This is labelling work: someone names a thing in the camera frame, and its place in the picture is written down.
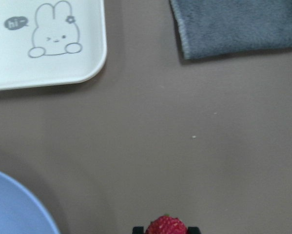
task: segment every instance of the bunny drawing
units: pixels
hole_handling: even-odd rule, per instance
[[[55,5],[45,3],[35,13],[36,28],[32,34],[31,58],[79,53],[79,29],[68,1]]]

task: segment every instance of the blue plate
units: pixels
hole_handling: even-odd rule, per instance
[[[42,203],[0,172],[0,234],[60,234]]]

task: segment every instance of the gray cloth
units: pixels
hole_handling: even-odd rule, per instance
[[[185,59],[292,47],[292,0],[171,0]]]

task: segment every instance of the towel edge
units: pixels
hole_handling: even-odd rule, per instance
[[[181,13],[181,10],[179,8],[177,0],[170,0],[175,19],[177,21],[178,25],[178,31],[180,34],[180,40],[181,40],[181,45],[182,45],[182,51],[184,54],[185,59],[190,59],[190,45],[187,37],[187,31],[186,31],[186,26],[184,23],[184,19]]]

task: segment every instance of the red strawberry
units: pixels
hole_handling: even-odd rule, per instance
[[[159,217],[151,222],[145,234],[186,234],[185,224],[178,218],[172,218],[167,215]]]

